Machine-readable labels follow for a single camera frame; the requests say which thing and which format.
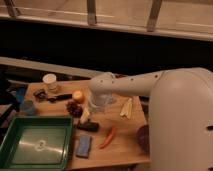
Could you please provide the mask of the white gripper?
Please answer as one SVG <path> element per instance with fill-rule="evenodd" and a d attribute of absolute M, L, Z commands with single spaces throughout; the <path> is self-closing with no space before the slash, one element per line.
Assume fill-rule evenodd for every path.
<path fill-rule="evenodd" d="M 88 106 L 91 112 L 97 112 L 99 115 L 104 115 L 105 106 L 102 105 L 102 97 L 108 94 L 91 93 L 88 99 Z M 90 117 L 90 111 L 87 107 L 84 108 L 80 117 L 80 123 L 84 124 Z"/>

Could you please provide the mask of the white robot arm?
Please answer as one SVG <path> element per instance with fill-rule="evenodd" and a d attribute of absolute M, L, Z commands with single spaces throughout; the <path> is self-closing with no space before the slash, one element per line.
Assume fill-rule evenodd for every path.
<path fill-rule="evenodd" d="M 89 81 L 89 107 L 104 109 L 114 93 L 149 99 L 151 171 L 213 171 L 213 72 L 179 68 Z"/>

